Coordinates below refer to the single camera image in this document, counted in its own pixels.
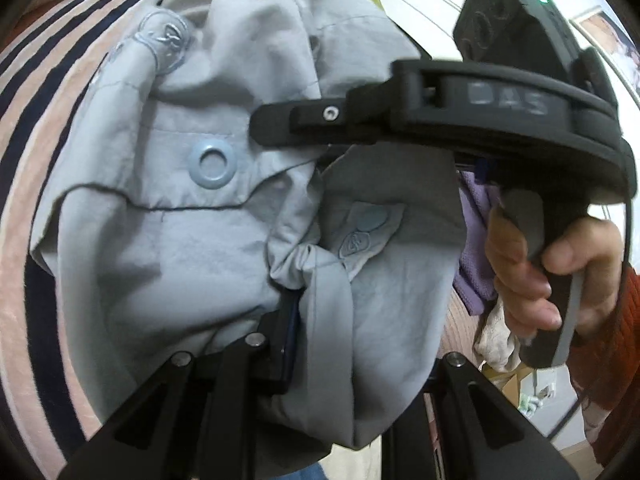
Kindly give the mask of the red sweater forearm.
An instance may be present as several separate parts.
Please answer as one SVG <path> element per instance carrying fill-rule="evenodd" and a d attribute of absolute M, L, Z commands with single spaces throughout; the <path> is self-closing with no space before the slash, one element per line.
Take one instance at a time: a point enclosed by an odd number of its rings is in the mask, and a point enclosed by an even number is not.
<path fill-rule="evenodd" d="M 639 275 L 626 272 L 622 318 L 579 339 L 567 360 L 570 380 L 582 401 L 587 441 L 601 466 L 611 463 L 639 427 Z"/>

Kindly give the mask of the person right hand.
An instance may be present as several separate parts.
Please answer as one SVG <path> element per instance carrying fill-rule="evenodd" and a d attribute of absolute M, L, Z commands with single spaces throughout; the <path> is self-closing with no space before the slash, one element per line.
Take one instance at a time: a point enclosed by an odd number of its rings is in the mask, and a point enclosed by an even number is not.
<path fill-rule="evenodd" d="M 541 267 L 527 259 L 524 234 L 500 208 L 491 211 L 485 245 L 494 269 L 495 288 L 502 299 L 506 325 L 514 335 L 530 339 L 538 330 L 561 327 L 558 304 L 551 299 L 546 277 L 584 274 L 576 333 L 589 339 L 600 332 L 612 315 L 620 289 L 624 243 L 617 226 L 592 217 L 572 223 L 547 247 Z"/>

